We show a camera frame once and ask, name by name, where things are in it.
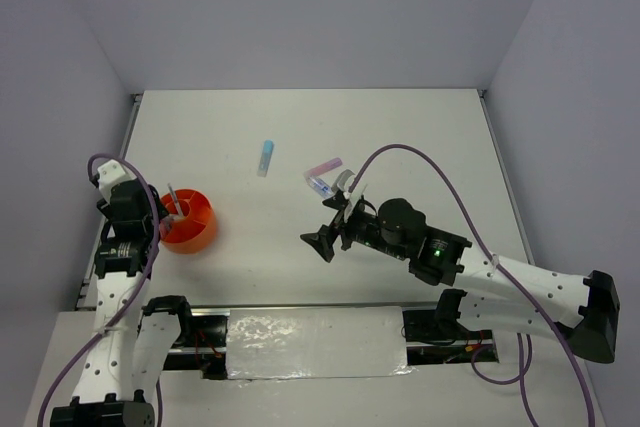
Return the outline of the clear blue pen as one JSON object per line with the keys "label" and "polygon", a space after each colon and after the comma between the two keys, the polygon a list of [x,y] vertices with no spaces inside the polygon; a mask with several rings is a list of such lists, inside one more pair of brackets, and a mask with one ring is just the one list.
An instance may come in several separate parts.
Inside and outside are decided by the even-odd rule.
{"label": "clear blue pen", "polygon": [[172,185],[170,183],[167,183],[167,188],[168,188],[171,200],[173,202],[173,205],[174,205],[174,207],[176,209],[176,215],[179,218],[184,218],[184,213],[183,213],[183,210],[182,210],[182,207],[180,205],[180,201],[179,201],[179,198],[178,198],[176,192],[174,191],[174,189],[173,189],[173,187],[172,187]]}

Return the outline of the blue capped highlighter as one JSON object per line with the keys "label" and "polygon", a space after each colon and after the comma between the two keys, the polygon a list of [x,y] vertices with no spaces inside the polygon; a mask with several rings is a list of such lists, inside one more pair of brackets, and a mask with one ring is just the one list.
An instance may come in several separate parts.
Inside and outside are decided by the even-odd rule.
{"label": "blue capped highlighter", "polygon": [[274,146],[275,144],[272,140],[265,140],[263,143],[257,168],[257,175],[259,177],[266,177],[268,174],[271,158],[274,152]]}

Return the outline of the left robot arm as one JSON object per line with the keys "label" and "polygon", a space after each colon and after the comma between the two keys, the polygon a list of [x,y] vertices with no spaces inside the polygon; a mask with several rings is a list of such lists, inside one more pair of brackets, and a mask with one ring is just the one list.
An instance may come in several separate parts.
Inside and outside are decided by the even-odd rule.
{"label": "left robot arm", "polygon": [[110,186],[97,206],[107,223],[94,257],[94,331],[70,362],[82,368],[70,402],[41,407],[38,423],[158,426],[158,382],[167,355],[196,332],[185,297],[144,298],[168,213],[157,192],[138,179]]}

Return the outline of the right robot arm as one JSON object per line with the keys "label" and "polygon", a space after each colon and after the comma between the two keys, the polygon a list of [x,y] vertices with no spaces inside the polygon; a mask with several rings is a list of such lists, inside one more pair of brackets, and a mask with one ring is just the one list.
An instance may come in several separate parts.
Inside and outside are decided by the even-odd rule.
{"label": "right robot arm", "polygon": [[302,241],[326,262],[336,242],[342,250],[360,244],[407,262],[412,275],[442,290],[434,314],[442,336],[502,330],[563,338],[579,358],[614,361],[620,301],[611,275],[563,274],[487,256],[476,243],[428,225],[425,214],[402,198],[374,207],[337,192],[323,204],[335,216]]}

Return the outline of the pink purple highlighter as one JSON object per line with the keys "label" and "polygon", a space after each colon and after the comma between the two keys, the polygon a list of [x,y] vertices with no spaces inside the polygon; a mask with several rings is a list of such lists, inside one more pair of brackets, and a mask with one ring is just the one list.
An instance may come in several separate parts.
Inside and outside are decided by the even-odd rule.
{"label": "pink purple highlighter", "polygon": [[339,157],[335,157],[316,167],[311,168],[307,172],[307,174],[311,177],[322,176],[341,166],[342,166],[342,160]]}

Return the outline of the clear spray bottle blue cap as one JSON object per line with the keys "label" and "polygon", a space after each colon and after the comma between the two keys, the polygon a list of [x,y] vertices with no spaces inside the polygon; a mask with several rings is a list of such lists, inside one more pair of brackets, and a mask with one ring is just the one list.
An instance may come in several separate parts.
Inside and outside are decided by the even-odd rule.
{"label": "clear spray bottle blue cap", "polygon": [[323,199],[329,199],[334,195],[332,187],[323,179],[310,174],[306,174],[304,178],[307,185]]}

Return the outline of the pink plastic case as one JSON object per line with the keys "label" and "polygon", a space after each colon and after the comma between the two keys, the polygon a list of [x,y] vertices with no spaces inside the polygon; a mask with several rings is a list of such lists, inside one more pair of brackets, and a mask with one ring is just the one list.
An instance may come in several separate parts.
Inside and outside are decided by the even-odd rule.
{"label": "pink plastic case", "polygon": [[173,227],[173,220],[171,216],[165,217],[159,221],[158,231],[159,231],[159,239],[164,241],[166,237],[170,234]]}

